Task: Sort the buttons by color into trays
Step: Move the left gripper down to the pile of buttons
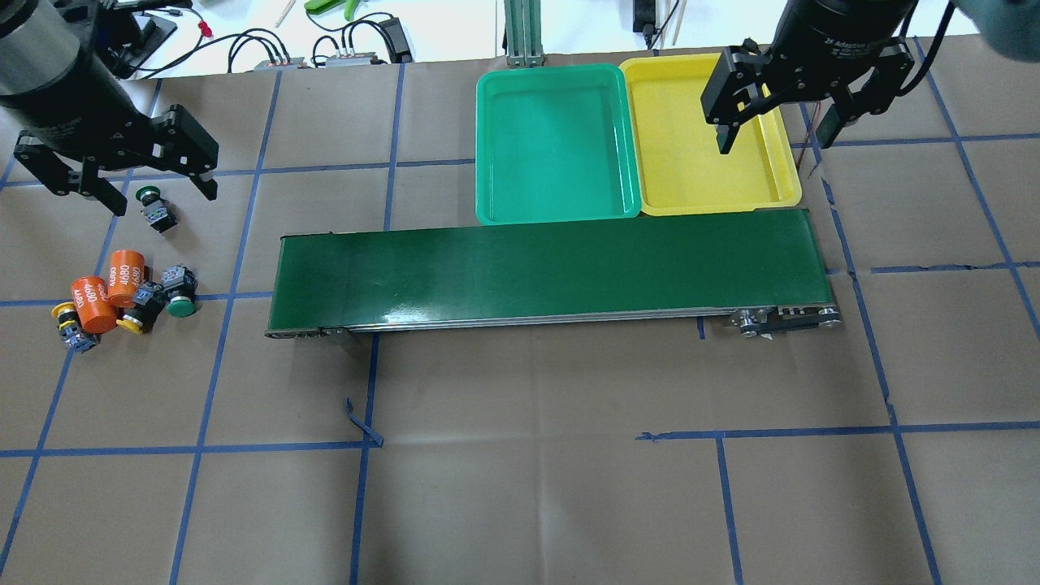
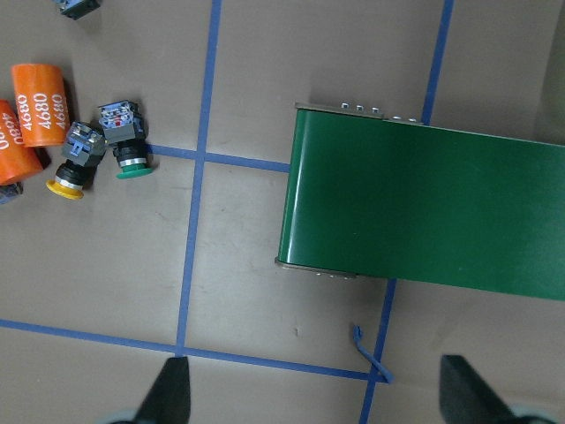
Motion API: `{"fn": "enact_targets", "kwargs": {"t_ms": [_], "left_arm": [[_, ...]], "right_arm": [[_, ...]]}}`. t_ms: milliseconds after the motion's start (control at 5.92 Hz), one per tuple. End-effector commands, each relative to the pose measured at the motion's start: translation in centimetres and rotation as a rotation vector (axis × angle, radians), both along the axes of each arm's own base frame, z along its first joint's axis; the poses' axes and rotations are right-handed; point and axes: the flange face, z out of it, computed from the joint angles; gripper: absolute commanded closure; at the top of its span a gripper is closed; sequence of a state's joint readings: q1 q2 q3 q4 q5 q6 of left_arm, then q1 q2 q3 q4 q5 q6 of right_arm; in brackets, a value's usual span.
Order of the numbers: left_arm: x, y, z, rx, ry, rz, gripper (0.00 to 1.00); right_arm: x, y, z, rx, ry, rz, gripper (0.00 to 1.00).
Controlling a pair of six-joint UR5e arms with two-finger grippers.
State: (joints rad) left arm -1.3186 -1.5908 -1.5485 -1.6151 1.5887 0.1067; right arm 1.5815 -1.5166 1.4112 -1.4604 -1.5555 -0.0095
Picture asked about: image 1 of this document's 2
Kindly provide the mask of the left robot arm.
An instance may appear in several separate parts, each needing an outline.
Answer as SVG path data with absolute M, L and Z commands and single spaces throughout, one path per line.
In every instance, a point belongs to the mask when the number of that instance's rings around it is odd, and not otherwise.
M 12 155 L 56 196 L 125 215 L 108 171 L 174 171 L 213 201 L 219 144 L 182 105 L 144 115 L 50 1 L 2 4 L 2 108 L 21 126 Z

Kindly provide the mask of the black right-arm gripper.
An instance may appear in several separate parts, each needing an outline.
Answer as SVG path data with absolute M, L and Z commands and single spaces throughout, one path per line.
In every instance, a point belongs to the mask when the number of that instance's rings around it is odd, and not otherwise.
M 903 16 L 781 16 L 768 45 L 744 39 L 724 48 L 701 95 L 718 152 L 728 154 L 743 124 L 773 106 L 831 99 L 816 129 L 821 149 L 863 115 L 883 115 L 915 59 L 896 34 Z

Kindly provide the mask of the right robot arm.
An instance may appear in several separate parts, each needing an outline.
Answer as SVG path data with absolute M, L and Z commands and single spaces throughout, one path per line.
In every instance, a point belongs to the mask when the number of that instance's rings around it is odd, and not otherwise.
M 988 45 L 1008 59 L 1036 63 L 1036 1 L 951 1 L 931 48 L 915 63 L 906 31 L 914 1 L 790 1 L 768 48 L 751 39 L 723 49 L 701 96 L 717 147 L 728 154 L 739 129 L 779 105 L 831 100 L 816 138 L 831 147 L 863 115 L 883 115 L 915 90 L 935 62 L 952 15 L 973 21 Z

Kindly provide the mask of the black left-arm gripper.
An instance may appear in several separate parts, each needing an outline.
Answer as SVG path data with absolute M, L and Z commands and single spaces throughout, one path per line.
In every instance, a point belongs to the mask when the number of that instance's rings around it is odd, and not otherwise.
M 60 82 L 15 95 L 14 116 L 16 162 L 54 195 L 78 193 L 123 217 L 127 199 L 102 174 L 152 167 L 188 177 L 208 201 L 218 197 L 219 143 L 180 104 L 150 118 L 119 83 Z

